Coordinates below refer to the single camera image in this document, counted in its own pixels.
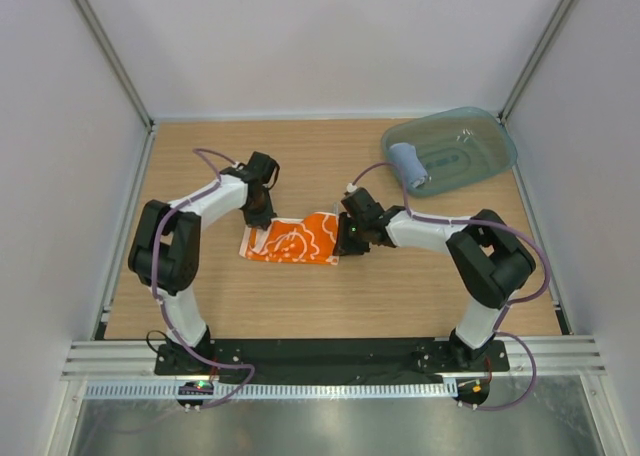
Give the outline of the blue terry towel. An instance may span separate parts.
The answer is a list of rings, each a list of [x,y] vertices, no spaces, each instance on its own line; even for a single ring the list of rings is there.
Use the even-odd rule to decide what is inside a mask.
[[[420,162],[413,145],[406,142],[391,145],[388,150],[388,159],[399,171],[407,186],[418,188],[428,181],[428,172]]]

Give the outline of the white orange flower towel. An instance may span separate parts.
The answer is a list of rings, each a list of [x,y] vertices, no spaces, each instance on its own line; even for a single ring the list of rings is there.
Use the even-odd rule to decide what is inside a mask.
[[[328,212],[275,218],[266,230],[245,228],[239,255],[256,262],[336,266],[338,226],[338,216]]]

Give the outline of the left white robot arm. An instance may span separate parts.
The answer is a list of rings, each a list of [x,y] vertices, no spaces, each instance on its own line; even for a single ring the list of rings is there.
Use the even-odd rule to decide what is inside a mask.
[[[194,291],[202,232],[236,210],[249,228],[266,230],[276,217],[270,191],[280,165],[261,152],[246,163],[232,160],[202,188],[171,202],[148,201],[142,210],[128,256],[128,267],[147,286],[167,326],[168,339],[180,346],[177,364],[191,376],[204,374],[213,361],[210,331]]]

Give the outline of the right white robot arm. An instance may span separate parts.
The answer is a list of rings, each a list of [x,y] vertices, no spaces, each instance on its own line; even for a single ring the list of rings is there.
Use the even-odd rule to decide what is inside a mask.
[[[533,256],[492,210],[446,218],[405,206],[385,209],[363,187],[353,186],[341,205],[334,253],[362,255],[370,247],[418,248],[451,257],[470,295],[467,309],[449,336],[453,365],[472,372],[506,315],[507,303],[536,270]]]

